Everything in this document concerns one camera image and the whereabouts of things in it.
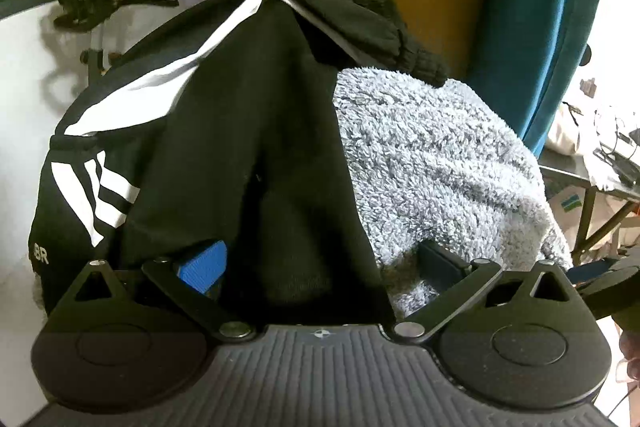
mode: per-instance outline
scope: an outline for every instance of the ribbed plastic panel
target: ribbed plastic panel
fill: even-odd
[[[593,406],[549,413],[497,409],[467,396],[430,354],[373,326],[270,327],[219,350],[184,393],[146,410],[90,415],[50,405],[29,427],[595,427]]]

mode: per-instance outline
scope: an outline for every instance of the finger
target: finger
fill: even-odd
[[[627,360],[640,359],[640,333],[637,331],[623,331],[619,346]]]
[[[640,380],[640,359],[629,362],[626,367],[626,373],[629,375],[629,378]]]

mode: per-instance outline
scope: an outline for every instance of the black wire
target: black wire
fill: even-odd
[[[627,398],[629,398],[631,393],[633,393],[633,391],[635,391],[637,388],[638,388],[638,384],[636,384],[635,387],[633,387],[628,393],[625,394],[625,396],[622,397],[622,399],[617,403],[617,405],[613,408],[613,410],[609,414],[607,414],[607,420],[613,413],[616,412],[616,409],[620,407],[620,404],[623,403]]]

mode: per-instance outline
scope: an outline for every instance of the gray fluffy towel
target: gray fluffy towel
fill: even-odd
[[[536,159],[468,86],[344,70],[334,106],[360,220],[398,317],[436,295],[418,277],[426,238],[507,269],[543,257],[570,266]]]

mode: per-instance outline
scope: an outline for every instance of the table leg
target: table leg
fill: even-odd
[[[584,192],[584,203],[582,204],[582,212],[580,213],[580,224],[578,225],[578,233],[575,236],[574,247],[579,247],[584,240],[587,239],[589,225],[591,224],[591,216],[593,215],[593,204],[596,201],[598,188],[591,185]]]
[[[580,260],[580,254],[583,251],[590,250],[593,248],[599,240],[601,240],[607,233],[611,232],[611,230],[615,229],[623,219],[625,219],[626,214],[631,212],[631,210],[637,205],[635,201],[627,201],[619,211],[617,211],[604,225],[602,225],[599,229],[593,232],[588,239],[585,239],[581,243],[576,241],[574,251],[572,251],[572,257],[574,258],[574,265],[577,266],[577,263]],[[582,224],[582,216],[580,216],[580,225]]]

